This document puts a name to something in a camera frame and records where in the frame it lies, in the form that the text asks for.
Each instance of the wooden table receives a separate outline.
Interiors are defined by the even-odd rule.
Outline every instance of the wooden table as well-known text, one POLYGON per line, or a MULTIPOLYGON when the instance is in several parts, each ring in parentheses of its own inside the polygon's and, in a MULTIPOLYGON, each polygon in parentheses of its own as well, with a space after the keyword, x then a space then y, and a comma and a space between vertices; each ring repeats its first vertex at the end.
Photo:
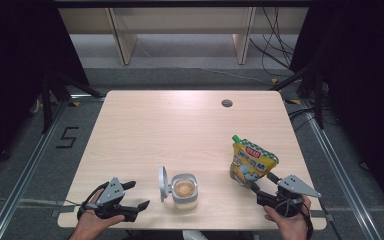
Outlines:
MULTIPOLYGON (((67 199, 82 202, 100 184, 117 176, 136 181, 121 204, 151 200, 126 229, 264 230, 277 226, 265 220, 256 195, 229 176, 232 136, 237 134, 276 154, 278 177, 296 174, 313 186, 284 103, 274 91, 112 91, 108 93, 86 146, 67 199), (229 99, 231 107, 222 101, 229 99), (198 206, 181 211, 169 196, 160 200, 158 168, 169 180, 192 173, 199 186, 198 206)), ((258 180, 274 194, 276 185, 258 180)), ((312 209, 320 203, 312 198, 312 209)), ((62 213, 58 224, 75 227, 76 213, 62 213)), ((326 227, 313 218, 315 229, 326 227)))

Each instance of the cable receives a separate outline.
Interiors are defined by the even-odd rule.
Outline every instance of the cable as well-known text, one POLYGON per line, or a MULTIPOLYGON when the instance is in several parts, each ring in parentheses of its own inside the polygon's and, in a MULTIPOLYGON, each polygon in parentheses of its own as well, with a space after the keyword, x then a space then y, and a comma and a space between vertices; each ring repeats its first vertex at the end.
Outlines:
POLYGON ((86 200, 80 205, 80 208, 79 208, 79 210, 78 210, 78 212, 77 212, 77 220, 79 220, 80 217, 82 216, 82 214, 83 214, 84 212, 86 212, 86 210, 87 210, 86 206, 87 206, 87 204, 89 203, 89 200, 93 197, 93 195, 95 195, 95 193, 97 193, 100 189, 102 189, 102 188, 105 189, 105 188, 108 186, 109 183, 110 183, 110 182, 106 182, 106 183, 104 183, 104 184, 99 185, 99 186, 98 186, 95 190, 93 190, 93 192, 86 198, 86 200))
POLYGON ((295 128, 294 129, 294 132, 298 131, 298 129, 300 129, 302 126, 304 126, 306 123, 308 123, 309 121, 313 120, 314 117, 308 119, 307 121, 303 122, 299 127, 295 128))
MULTIPOLYGON (((324 204, 322 203, 321 200, 319 200, 320 202, 320 207, 322 208, 323 212, 325 213, 326 216, 330 215, 329 212, 326 210, 326 207, 324 206, 324 204)), ((336 234, 336 237, 338 238, 338 240, 341 240, 341 235, 339 235, 339 232, 338 232, 338 229, 336 228, 335 224, 333 223, 333 221, 328 221, 330 223, 330 226, 332 226, 332 229, 333 231, 335 232, 336 234)))
MULTIPOLYGON (((186 69, 184 67, 178 67, 178 66, 162 66, 162 65, 159 65, 157 63, 155 63, 155 59, 153 56, 151 56, 148 52, 146 52, 142 46, 140 46, 140 44, 137 42, 136 45, 142 50, 142 52, 144 52, 148 57, 150 57, 153 61, 154 61, 154 64, 160 68, 180 68, 180 69, 186 69)), ((215 71, 215 70, 210 70, 210 69, 207 69, 207 68, 197 68, 197 69, 200 69, 200 70, 204 70, 204 71, 207 71, 207 72, 211 72, 211 73, 218 73, 218 74, 225 74, 225 75, 228 75, 228 76, 231 76, 231 77, 235 77, 235 78, 240 78, 240 79, 246 79, 246 80, 254 80, 254 81, 258 81, 258 82, 261 82, 263 84, 266 84, 266 85, 273 85, 272 83, 268 83, 268 82, 265 82, 263 80, 260 80, 258 78, 250 78, 250 77, 243 77, 243 76, 238 76, 238 75, 235 75, 235 74, 231 74, 231 73, 227 73, 227 72, 221 72, 221 71, 215 71)))
POLYGON ((288 213, 289 213, 289 203, 291 202, 291 200, 290 199, 287 199, 287 200, 285 200, 285 201, 283 201, 283 202, 281 202, 281 203, 279 203, 275 208, 274 208, 274 210, 279 214, 279 215, 281 215, 282 217, 286 217, 286 216, 288 216, 288 213), (279 212, 279 208, 280 207, 282 207, 283 205, 285 205, 286 204, 286 211, 285 211, 285 214, 280 214, 280 212, 279 212))
POLYGON ((302 113, 313 112, 313 111, 314 111, 314 108, 306 108, 306 109, 301 109, 295 112, 288 113, 288 115, 292 115, 289 117, 289 120, 291 121, 291 123, 293 123, 295 118, 301 115, 302 113))
POLYGON ((74 206, 81 206, 81 204, 72 202, 72 201, 70 201, 70 200, 68 200, 68 199, 65 199, 65 201, 66 201, 66 202, 69 202, 69 203, 71 203, 71 204, 73 204, 74 206))
POLYGON ((308 215, 305 214, 301 209, 298 209, 295 205, 294 207, 298 209, 299 213, 304 217, 305 223, 307 224, 307 239, 311 239, 313 236, 313 223, 311 222, 311 217, 310 217, 310 209, 308 208, 305 203, 302 203, 302 205, 307 209, 308 215))
POLYGON ((273 55, 269 54, 268 52, 264 51, 263 49, 261 49, 259 46, 257 46, 257 44, 254 43, 254 41, 252 41, 252 39, 250 38, 249 41, 258 49, 260 50, 260 52, 262 52, 264 55, 267 55, 268 57, 270 57, 271 59, 273 59, 273 61, 279 63, 280 65, 282 65, 284 68, 288 68, 288 65, 284 64, 283 62, 281 62, 280 60, 278 60, 277 58, 275 58, 273 55))
POLYGON ((280 28, 279 28, 279 21, 278 21, 279 8, 275 7, 275 22, 274 22, 274 24, 272 24, 272 21, 271 21, 270 18, 268 17, 267 12, 266 12, 266 9, 265 9, 264 7, 263 7, 263 11, 264 11, 264 14, 265 14, 265 16, 266 16, 267 21, 269 22, 270 28, 271 28, 271 30, 272 30, 272 32, 271 32, 271 34, 270 34, 270 38, 269 38, 269 40, 267 40, 267 39, 265 38, 265 36, 262 35, 263 38, 264 38, 264 40, 267 42, 265 49, 267 49, 267 47, 270 45, 270 46, 273 47, 274 49, 276 49, 276 50, 278 50, 278 51, 281 51, 282 54, 283 54, 283 56, 284 56, 284 58, 285 58, 285 61, 287 62, 288 65, 290 65, 291 58, 290 58, 289 54, 292 54, 292 53, 286 51, 284 45, 285 45, 286 47, 288 47, 289 49, 291 49, 291 50, 293 50, 293 48, 290 47, 289 45, 287 45, 287 44, 281 39, 281 37, 280 37, 280 28), (279 44, 280 44, 281 49, 278 49, 278 48, 274 47, 274 46, 270 43, 271 38, 272 38, 273 35, 274 35, 274 36, 277 38, 277 40, 279 41, 279 44))

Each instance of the hand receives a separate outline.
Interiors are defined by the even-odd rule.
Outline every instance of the hand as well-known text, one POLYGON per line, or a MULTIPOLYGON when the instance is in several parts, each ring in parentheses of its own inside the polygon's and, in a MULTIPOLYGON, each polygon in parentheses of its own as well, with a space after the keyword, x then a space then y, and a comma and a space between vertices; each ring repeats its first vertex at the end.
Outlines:
MULTIPOLYGON (((95 203, 104 189, 99 190, 93 196, 91 202, 95 203)), ((122 222, 125 219, 123 215, 117 215, 108 219, 100 219, 96 216, 94 210, 86 210, 79 219, 76 228, 70 239, 72 240, 92 240, 96 239, 103 231, 112 225, 122 222)))
MULTIPOLYGON (((301 210, 304 214, 308 215, 308 211, 311 207, 310 199, 302 195, 303 204, 301 210)), ((267 220, 275 222, 279 227, 280 234, 282 235, 284 240, 305 240, 307 239, 307 223, 304 220, 304 216, 301 214, 297 214, 293 217, 283 217, 279 215, 276 210, 269 206, 264 206, 264 211, 266 211, 267 215, 264 217, 267 220)))

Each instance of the table hole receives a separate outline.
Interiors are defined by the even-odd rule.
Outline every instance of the table hole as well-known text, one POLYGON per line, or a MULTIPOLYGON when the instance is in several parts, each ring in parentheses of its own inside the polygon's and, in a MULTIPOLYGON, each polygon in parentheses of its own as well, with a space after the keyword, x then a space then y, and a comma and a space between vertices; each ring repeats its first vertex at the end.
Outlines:
POLYGON ((231 107, 233 105, 233 102, 229 99, 224 99, 223 101, 221 101, 221 105, 223 105, 223 107, 231 107))

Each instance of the aluminum rail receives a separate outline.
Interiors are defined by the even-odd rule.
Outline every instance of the aluminum rail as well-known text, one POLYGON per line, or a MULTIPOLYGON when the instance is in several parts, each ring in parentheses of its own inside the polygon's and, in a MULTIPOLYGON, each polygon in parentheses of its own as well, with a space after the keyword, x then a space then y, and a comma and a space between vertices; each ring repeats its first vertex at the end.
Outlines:
POLYGON ((30 156, 29 161, 24 167, 23 172, 17 180, 12 192, 5 201, 4 206, 0 211, 0 239, 2 238, 8 224, 17 209, 18 203, 24 193, 24 190, 27 188, 39 162, 40 159, 55 131, 55 126, 58 123, 59 118, 67 107, 67 102, 59 102, 57 109, 54 113, 54 121, 52 122, 48 131, 42 134, 39 139, 36 148, 34 149, 32 155, 30 156))
POLYGON ((15 4, 57 8, 311 7, 337 6, 345 0, 13 0, 15 4))
MULTIPOLYGON (((310 108, 311 104, 308 100, 301 100, 304 108, 310 108)), ((344 192, 348 203, 355 217, 363 230, 364 235, 367 239, 382 239, 378 229, 375 226, 375 222, 369 211, 366 209, 363 200, 357 193, 354 185, 352 184, 345 168, 342 166, 341 161, 338 158, 332 144, 329 141, 325 131, 318 127, 317 122, 314 120, 313 113, 307 113, 307 119, 310 122, 311 128, 313 129, 317 140, 319 141, 324 153, 326 154, 327 160, 339 182, 339 185, 344 192)))

